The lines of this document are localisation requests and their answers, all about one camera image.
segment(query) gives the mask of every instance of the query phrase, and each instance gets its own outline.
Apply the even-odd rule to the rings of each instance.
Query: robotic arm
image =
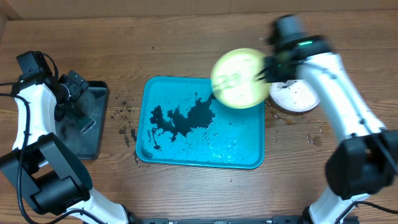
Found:
[[[354,202],[366,200],[393,183],[398,133],[388,131],[375,117],[349,80],[340,56],[322,37],[309,37],[298,17],[278,19],[269,43],[274,46],[274,56],[265,58],[265,75],[260,79],[269,83],[296,79],[309,82],[321,98],[339,142],[326,164],[328,187],[298,220],[313,224],[342,222]],[[81,118],[81,132],[92,125],[93,121],[73,105],[87,89],[87,82],[73,71],[59,79],[52,76],[41,52],[27,52],[17,59],[24,74],[13,86],[12,95],[29,102],[32,118],[28,121],[29,141],[24,149],[26,159],[21,175],[22,196],[29,206],[38,214],[84,210],[85,213],[71,215],[90,224],[169,222],[164,218],[138,220],[122,205],[101,195],[93,188],[84,165],[56,136],[55,121],[64,116]],[[19,155],[27,120],[24,102],[18,98],[15,101],[19,110],[17,139],[13,151],[0,157],[0,169],[17,188],[17,167],[22,162]],[[32,174],[47,163],[53,171],[33,178]],[[277,223],[280,218],[273,217],[266,223]]]

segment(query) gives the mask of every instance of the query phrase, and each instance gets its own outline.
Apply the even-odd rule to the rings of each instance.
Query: wooden table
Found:
[[[110,96],[101,152],[97,160],[84,164],[97,190],[138,217],[298,215],[325,188],[325,162],[337,147],[319,107],[295,116],[275,107],[267,110],[266,157],[254,170],[137,164],[135,142],[127,136],[128,147],[119,134],[124,127],[137,129],[148,79],[209,77],[223,54],[242,47],[270,53],[262,38],[281,15],[11,21],[0,47],[0,82],[17,79],[21,71],[15,57],[28,50],[48,53],[60,73],[73,69],[87,80],[105,81]],[[309,12],[302,18],[310,34],[331,40],[375,114],[388,128],[398,128],[398,11]],[[3,87],[0,92],[9,90]],[[271,111],[294,121],[293,125],[274,118]],[[11,150],[17,128],[17,108],[9,98],[0,99],[0,127],[3,155]],[[320,137],[321,146],[308,144],[308,135]],[[397,190],[395,184],[369,201],[398,209]],[[0,222],[24,223],[16,191],[2,174],[0,198]],[[29,214],[37,222],[53,219],[53,215]],[[359,215],[362,223],[398,222],[397,216],[365,206],[353,215]],[[80,223],[72,218],[63,222]]]

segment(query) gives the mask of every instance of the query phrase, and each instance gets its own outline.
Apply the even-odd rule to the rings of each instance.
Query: yellow plate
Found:
[[[256,106],[269,96],[270,83],[255,82],[266,55],[254,49],[224,54],[211,72],[211,87],[222,104],[236,109]]]

